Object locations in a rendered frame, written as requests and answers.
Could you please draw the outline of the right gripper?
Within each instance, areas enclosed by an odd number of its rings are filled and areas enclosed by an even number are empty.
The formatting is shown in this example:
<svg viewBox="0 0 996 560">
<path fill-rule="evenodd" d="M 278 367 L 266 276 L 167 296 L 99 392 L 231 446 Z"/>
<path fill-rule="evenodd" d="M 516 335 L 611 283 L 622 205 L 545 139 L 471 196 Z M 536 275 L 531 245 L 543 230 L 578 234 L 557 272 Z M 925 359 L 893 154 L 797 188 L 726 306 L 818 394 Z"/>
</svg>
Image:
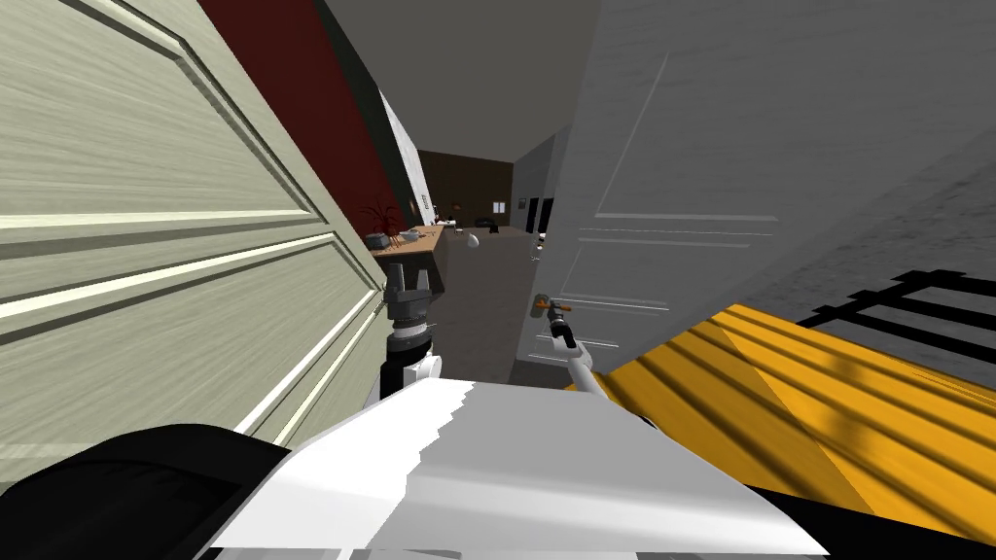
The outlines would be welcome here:
<svg viewBox="0 0 996 560">
<path fill-rule="evenodd" d="M 563 338 L 563 342 L 567 348 L 576 349 L 578 345 L 575 336 L 564 318 L 564 314 L 568 311 L 570 311 L 570 308 L 548 309 L 551 336 L 553 338 Z"/>
</svg>

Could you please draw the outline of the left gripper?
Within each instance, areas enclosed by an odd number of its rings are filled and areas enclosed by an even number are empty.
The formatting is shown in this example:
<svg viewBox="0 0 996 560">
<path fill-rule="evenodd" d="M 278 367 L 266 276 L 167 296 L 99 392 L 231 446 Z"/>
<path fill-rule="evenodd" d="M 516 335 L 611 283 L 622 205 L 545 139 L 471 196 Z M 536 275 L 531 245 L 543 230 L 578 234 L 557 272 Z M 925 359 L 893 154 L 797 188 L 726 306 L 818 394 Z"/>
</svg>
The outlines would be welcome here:
<svg viewBox="0 0 996 560">
<path fill-rule="evenodd" d="M 384 304 L 387 317 L 392 321 L 414 320 L 427 315 L 431 303 L 431 285 L 428 269 L 420 269 L 416 275 L 415 290 L 406 290 L 404 265 L 392 262 L 388 265 L 388 287 L 384 291 Z"/>
</svg>

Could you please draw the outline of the wooden table with plant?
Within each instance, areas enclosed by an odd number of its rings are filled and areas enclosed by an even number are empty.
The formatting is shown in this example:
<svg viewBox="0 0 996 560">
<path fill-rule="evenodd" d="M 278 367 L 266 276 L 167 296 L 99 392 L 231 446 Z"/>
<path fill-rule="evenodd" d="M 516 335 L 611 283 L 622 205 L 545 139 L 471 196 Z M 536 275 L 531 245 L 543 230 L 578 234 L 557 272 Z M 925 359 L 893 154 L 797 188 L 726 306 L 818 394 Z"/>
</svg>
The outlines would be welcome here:
<svg viewBox="0 0 996 560">
<path fill-rule="evenodd" d="M 372 218 L 373 232 L 365 245 L 381 269 L 388 274 L 392 264 L 404 268 L 405 286 L 416 287 L 419 273 L 425 271 L 434 297 L 445 292 L 447 246 L 442 226 L 415 226 L 402 230 L 395 208 L 367 206 L 361 211 Z"/>
</svg>

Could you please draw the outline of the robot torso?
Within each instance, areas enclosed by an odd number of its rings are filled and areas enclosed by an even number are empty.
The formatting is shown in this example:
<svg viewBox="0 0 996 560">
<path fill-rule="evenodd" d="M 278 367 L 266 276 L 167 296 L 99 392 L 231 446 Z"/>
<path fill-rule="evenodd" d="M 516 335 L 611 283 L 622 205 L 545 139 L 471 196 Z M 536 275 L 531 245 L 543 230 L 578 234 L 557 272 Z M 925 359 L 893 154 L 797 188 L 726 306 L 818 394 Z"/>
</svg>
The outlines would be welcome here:
<svg viewBox="0 0 996 560">
<path fill-rule="evenodd" d="M 466 560 L 826 553 L 779 508 L 604 397 L 440 378 L 300 444 L 212 545 Z"/>
</svg>

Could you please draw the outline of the grey panelled door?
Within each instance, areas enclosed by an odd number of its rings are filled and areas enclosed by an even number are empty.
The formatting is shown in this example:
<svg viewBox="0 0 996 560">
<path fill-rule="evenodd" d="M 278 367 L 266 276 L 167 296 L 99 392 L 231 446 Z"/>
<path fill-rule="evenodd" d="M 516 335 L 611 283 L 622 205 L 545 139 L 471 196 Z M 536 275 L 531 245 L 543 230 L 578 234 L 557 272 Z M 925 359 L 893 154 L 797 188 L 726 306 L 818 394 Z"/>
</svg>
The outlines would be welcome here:
<svg viewBox="0 0 996 560">
<path fill-rule="evenodd" d="M 996 0 L 604 0 L 533 292 L 609 372 L 996 158 Z"/>
</svg>

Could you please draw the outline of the yellow slatted furniture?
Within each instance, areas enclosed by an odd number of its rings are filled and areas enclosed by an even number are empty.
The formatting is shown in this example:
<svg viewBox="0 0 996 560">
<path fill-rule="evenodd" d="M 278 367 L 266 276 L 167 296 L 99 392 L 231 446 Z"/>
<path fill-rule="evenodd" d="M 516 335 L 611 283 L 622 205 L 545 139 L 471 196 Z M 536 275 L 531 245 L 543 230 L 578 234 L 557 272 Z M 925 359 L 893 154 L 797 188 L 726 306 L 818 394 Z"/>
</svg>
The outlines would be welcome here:
<svg viewBox="0 0 996 560">
<path fill-rule="evenodd" d="M 734 305 L 608 397 L 761 489 L 996 545 L 996 391 Z"/>
</svg>

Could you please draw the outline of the pale green panelled door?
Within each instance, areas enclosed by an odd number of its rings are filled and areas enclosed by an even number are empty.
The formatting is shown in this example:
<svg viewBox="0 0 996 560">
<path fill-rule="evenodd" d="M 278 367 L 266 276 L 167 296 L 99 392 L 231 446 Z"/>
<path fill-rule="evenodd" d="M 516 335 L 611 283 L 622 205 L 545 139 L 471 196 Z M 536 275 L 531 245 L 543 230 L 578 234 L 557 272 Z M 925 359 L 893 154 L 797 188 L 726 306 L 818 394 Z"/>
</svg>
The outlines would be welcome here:
<svg viewBox="0 0 996 560">
<path fill-rule="evenodd" d="M 0 0 L 0 491 L 358 411 L 383 276 L 200 0 Z"/>
</svg>

